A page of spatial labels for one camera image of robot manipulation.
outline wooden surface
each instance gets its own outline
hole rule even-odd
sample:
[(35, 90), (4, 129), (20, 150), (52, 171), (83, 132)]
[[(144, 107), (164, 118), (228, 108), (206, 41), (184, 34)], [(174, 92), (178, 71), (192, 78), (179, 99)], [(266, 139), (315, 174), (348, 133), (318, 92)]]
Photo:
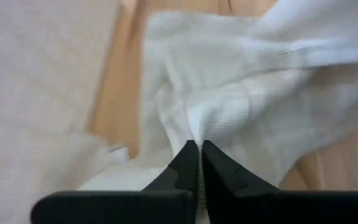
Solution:
[[(140, 48), (148, 16), (161, 10), (261, 16), (275, 0), (122, 0), (106, 76), (91, 131), (110, 143), (138, 150)], [(300, 159), (282, 183), (285, 189), (358, 189), (358, 133)]]

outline crumpled cloth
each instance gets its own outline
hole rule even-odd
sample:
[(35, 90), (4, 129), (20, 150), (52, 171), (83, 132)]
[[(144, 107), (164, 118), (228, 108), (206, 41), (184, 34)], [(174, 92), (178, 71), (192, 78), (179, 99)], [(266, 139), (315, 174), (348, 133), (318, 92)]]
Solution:
[(82, 189), (140, 190), (188, 139), (277, 186), (300, 156), (358, 129), (358, 1), (281, 0), (260, 19), (156, 14), (141, 103), (139, 157)]

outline wooden floor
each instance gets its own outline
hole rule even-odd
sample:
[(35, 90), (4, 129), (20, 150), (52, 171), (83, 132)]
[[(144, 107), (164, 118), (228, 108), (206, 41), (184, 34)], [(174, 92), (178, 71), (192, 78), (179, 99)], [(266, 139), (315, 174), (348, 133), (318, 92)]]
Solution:
[[(275, 0), (122, 0), (106, 76), (90, 130), (112, 144), (138, 151), (140, 47), (147, 18), (162, 10), (261, 16)], [(286, 189), (358, 189), (358, 133), (300, 159), (282, 183)]]

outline light wood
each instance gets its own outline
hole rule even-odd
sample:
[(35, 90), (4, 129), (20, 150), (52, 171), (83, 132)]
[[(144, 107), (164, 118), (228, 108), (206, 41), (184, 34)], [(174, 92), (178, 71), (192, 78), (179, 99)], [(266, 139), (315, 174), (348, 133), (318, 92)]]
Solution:
[[(275, 0), (122, 0), (111, 56), (90, 130), (137, 155), (142, 34), (149, 15), (162, 10), (261, 16)], [(285, 189), (358, 189), (358, 133), (300, 159)]]

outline white fabric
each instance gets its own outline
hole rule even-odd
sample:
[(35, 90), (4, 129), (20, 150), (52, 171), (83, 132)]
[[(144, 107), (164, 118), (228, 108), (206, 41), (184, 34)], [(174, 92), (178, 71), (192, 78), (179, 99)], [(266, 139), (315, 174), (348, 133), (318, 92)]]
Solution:
[(139, 158), (87, 186), (141, 189), (188, 139), (278, 185), (302, 154), (358, 128), (358, 1), (281, 0), (261, 19), (153, 16), (140, 120)]
[(40, 197), (125, 161), (83, 131), (119, 6), (0, 0), (0, 224), (29, 223)]

